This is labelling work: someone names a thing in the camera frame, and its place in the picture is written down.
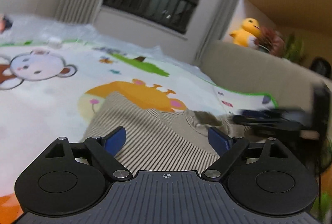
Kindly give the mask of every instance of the window sill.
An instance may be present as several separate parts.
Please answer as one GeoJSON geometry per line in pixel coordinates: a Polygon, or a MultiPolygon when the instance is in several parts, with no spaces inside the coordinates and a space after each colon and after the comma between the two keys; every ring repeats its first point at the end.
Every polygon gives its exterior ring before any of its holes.
{"type": "Polygon", "coordinates": [[[165,33],[168,33],[168,34],[172,34],[178,38],[181,38],[183,40],[188,40],[188,38],[186,37],[186,35],[184,34],[180,34],[172,29],[169,29],[169,28],[166,28],[160,24],[157,24],[153,21],[150,21],[150,20],[147,20],[147,19],[144,19],[144,18],[141,18],[141,17],[138,17],[136,15],[133,15],[133,14],[130,14],[130,13],[127,13],[127,12],[124,12],[124,11],[121,11],[121,10],[118,10],[118,9],[113,9],[111,7],[108,7],[108,6],[102,6],[100,11],[104,11],[104,12],[108,12],[110,14],[113,14],[113,15],[117,15],[117,16],[120,16],[120,17],[124,17],[124,18],[127,18],[127,19],[131,19],[131,20],[134,20],[136,22],[139,22],[139,23],[143,23],[145,25],[148,25],[150,27],[153,27],[154,29],[158,29],[160,31],[164,31],[165,33]]]}

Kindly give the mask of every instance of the ceiling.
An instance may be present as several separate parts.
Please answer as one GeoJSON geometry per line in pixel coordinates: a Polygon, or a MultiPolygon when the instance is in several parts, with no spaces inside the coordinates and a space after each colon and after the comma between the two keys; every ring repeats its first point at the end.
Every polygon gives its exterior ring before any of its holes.
{"type": "Polygon", "coordinates": [[[276,25],[332,36],[332,0],[248,0],[276,25]]]}

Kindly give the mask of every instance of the window railing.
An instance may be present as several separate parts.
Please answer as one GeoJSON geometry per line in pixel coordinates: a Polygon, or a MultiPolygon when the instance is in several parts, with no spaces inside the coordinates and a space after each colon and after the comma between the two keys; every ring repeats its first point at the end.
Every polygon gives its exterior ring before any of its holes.
{"type": "Polygon", "coordinates": [[[104,0],[123,10],[184,34],[197,3],[192,0],[104,0]]]}

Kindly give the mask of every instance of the duck toy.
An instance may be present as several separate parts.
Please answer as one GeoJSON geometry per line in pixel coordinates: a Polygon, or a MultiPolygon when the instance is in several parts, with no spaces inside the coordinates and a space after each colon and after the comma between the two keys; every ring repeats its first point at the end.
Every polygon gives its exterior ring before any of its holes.
{"type": "Polygon", "coordinates": [[[247,18],[243,20],[241,28],[229,34],[233,38],[233,43],[243,46],[256,48],[255,40],[261,35],[259,23],[256,19],[247,18]]]}

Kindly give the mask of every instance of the cartoon monkey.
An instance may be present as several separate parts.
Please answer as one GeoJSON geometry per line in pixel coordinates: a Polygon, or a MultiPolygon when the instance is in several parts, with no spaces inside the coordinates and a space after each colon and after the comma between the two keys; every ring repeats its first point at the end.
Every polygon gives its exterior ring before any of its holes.
{"type": "Polygon", "coordinates": [[[7,64],[0,64],[0,90],[13,89],[24,81],[68,78],[77,72],[76,66],[66,65],[62,57],[44,50],[20,54],[11,61],[1,55],[0,59],[7,61],[7,64]]]}

